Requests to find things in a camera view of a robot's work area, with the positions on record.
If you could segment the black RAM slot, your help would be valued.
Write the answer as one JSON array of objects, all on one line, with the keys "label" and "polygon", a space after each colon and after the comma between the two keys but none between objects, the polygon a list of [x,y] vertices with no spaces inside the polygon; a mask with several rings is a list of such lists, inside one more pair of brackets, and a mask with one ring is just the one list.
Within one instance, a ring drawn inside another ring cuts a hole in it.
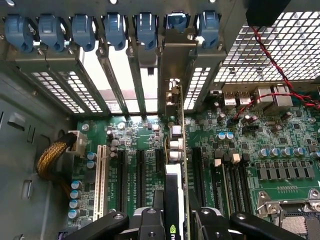
[{"label": "black RAM slot", "polygon": [[238,169],[237,164],[240,162],[240,155],[235,151],[231,153],[231,180],[233,187],[235,211],[239,212],[243,210],[243,204],[241,201],[241,192],[238,181]]},{"label": "black RAM slot", "polygon": [[250,157],[248,153],[242,153],[241,157],[241,174],[242,174],[242,183],[243,183],[243,197],[244,197],[244,205],[245,211],[252,214],[252,204],[251,197],[248,185],[248,176],[247,176],[247,165],[250,161]]},{"label": "black RAM slot", "polygon": [[224,181],[224,188],[225,188],[225,195],[226,195],[226,202],[227,202],[227,212],[230,216],[235,211],[235,204],[233,199],[233,192],[232,192],[232,185],[231,185],[231,177],[229,172],[229,163],[230,157],[227,153],[222,155],[222,173],[223,173],[223,181]]}]

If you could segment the short black expansion slot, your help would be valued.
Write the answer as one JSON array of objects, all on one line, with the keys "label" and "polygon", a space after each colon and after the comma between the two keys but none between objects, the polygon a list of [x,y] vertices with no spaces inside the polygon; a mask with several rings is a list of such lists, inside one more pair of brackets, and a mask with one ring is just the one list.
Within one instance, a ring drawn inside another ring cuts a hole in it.
[{"label": "short black expansion slot", "polygon": [[155,168],[158,174],[164,173],[165,171],[165,152],[163,149],[155,149]]}]

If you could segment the white expansion slot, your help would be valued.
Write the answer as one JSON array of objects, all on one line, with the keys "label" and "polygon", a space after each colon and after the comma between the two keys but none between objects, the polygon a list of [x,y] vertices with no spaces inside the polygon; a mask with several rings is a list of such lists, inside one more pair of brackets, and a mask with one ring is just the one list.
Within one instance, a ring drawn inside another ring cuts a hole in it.
[{"label": "white expansion slot", "polygon": [[106,183],[106,166],[107,166],[107,146],[97,146],[96,173],[95,173],[95,190],[93,205],[93,221],[97,221],[104,216],[105,202],[105,183]]}]

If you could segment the CPU socket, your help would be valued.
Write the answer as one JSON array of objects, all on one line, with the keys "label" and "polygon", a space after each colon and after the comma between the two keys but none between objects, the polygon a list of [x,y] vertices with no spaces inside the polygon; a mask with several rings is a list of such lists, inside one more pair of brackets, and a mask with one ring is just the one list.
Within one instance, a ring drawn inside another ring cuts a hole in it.
[{"label": "CPU socket", "polygon": [[320,240],[320,191],[315,188],[302,199],[272,200],[260,191],[256,215],[305,240]]}]

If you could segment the green motherboard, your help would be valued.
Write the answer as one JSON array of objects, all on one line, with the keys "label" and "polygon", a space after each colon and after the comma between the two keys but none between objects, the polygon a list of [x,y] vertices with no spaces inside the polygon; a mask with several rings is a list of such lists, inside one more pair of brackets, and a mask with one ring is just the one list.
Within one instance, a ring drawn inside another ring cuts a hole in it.
[{"label": "green motherboard", "polygon": [[[255,107],[241,114],[233,127],[221,119],[221,109],[206,110],[184,116],[187,177],[191,191],[196,195],[192,165],[192,148],[201,149],[206,202],[228,214],[223,176],[223,154],[230,157],[229,175],[232,187],[232,152],[239,154],[237,178],[243,211],[245,210],[242,153],[249,155],[247,182],[252,214],[257,215],[260,191],[272,200],[299,200],[308,197],[310,189],[320,191],[320,110],[306,108],[292,99],[286,111],[265,115]],[[118,151],[126,151],[127,203],[126,213],[132,216],[137,209],[137,150],[144,150],[146,168],[146,205],[154,202],[156,190],[165,187],[165,172],[156,172],[155,149],[165,151],[169,128],[174,117],[132,116],[119,114],[82,113],[77,117],[77,129],[86,137],[84,157],[74,159],[72,176],[81,182],[81,197],[73,202],[79,216],[68,220],[69,228],[78,230],[93,222],[98,145],[107,146],[104,213],[117,210],[117,158]]]}]

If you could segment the perforated metal slot cover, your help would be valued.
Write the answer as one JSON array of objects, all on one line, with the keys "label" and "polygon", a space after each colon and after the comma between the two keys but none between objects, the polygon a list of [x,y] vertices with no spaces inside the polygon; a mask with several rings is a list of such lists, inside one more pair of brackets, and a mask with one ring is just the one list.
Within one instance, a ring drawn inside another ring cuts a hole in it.
[{"label": "perforated metal slot cover", "polygon": [[72,48],[62,52],[48,50],[46,61],[50,71],[80,103],[85,114],[108,113],[106,103],[79,60],[79,50]]},{"label": "perforated metal slot cover", "polygon": [[191,62],[186,70],[183,109],[185,112],[195,112],[199,108],[211,84],[215,70],[224,59],[225,54],[217,48],[196,47],[189,54]]},{"label": "perforated metal slot cover", "polygon": [[40,88],[50,100],[68,113],[79,115],[89,111],[84,102],[75,93],[72,93],[71,88],[62,82],[58,74],[50,70],[45,52],[34,50],[30,53],[24,53],[10,48],[7,60],[13,63],[17,70],[31,83]]}]

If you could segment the blue card retention clip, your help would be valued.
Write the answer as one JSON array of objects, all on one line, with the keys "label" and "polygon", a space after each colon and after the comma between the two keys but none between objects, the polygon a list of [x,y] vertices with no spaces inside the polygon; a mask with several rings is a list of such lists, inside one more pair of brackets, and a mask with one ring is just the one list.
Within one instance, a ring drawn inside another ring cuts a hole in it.
[{"label": "blue card retention clip", "polygon": [[96,44],[93,17],[76,14],[72,18],[72,36],[74,42],[82,47],[84,52],[91,52]]},{"label": "blue card retention clip", "polygon": [[198,16],[198,36],[203,38],[202,47],[210,49],[219,41],[220,20],[218,14],[213,10],[206,10]]},{"label": "blue card retention clip", "polygon": [[23,53],[33,50],[33,34],[30,31],[28,19],[20,15],[8,15],[4,22],[6,40]]},{"label": "blue card retention clip", "polygon": [[39,17],[38,33],[40,40],[55,52],[64,50],[64,33],[59,17],[52,14],[42,14]]},{"label": "blue card retention clip", "polygon": [[183,33],[187,27],[188,16],[183,12],[173,12],[166,16],[166,28],[175,29],[179,33]]},{"label": "blue card retention clip", "polygon": [[114,47],[115,51],[121,51],[126,46],[126,27],[124,16],[117,13],[108,13],[104,19],[106,41]]},{"label": "blue card retention clip", "polygon": [[155,49],[158,44],[158,16],[151,12],[140,12],[134,15],[133,19],[138,45],[144,47],[146,51]]}]

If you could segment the grey metal PC case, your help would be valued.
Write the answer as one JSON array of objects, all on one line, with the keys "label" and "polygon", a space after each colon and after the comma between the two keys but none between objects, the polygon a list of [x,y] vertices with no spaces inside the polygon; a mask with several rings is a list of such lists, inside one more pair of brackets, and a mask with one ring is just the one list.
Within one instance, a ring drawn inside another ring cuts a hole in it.
[{"label": "grey metal PC case", "polygon": [[[291,0],[274,24],[264,27],[248,26],[247,9],[248,0],[0,0],[0,65],[18,71],[7,59],[10,48],[18,50],[5,37],[8,15],[27,18],[32,51],[45,52],[45,60],[47,51],[56,51],[40,40],[39,17],[54,15],[61,22],[63,51],[79,50],[79,60],[108,108],[106,116],[166,117],[158,111],[158,53],[167,15],[187,15],[184,32],[195,41],[195,50],[203,48],[204,41],[198,36],[199,15],[215,11],[219,36],[212,48],[225,57],[214,71],[202,105],[196,111],[184,111],[184,116],[220,108],[220,119],[233,127],[247,109],[277,114],[292,107],[293,99],[305,108],[320,110],[320,0]],[[141,12],[157,15],[155,49],[145,50],[136,40],[134,15]],[[108,13],[124,17],[126,42],[120,51],[106,40]],[[92,51],[85,52],[74,42],[72,20],[77,14],[93,18]],[[73,167],[75,158],[84,157],[87,139],[77,129],[80,114],[69,114],[71,127],[42,152],[35,166],[37,175],[59,185],[68,200],[66,228],[57,240],[79,230],[69,228],[68,220],[79,216],[73,203],[81,198],[82,183],[74,180]]]}]

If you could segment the black intrusion switch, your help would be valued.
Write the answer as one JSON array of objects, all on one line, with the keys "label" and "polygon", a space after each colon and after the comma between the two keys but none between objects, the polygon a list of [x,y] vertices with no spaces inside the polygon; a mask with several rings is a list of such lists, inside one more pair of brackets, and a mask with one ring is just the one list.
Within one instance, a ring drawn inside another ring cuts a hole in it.
[{"label": "black intrusion switch", "polygon": [[249,27],[271,27],[291,0],[248,0],[246,21]]}]

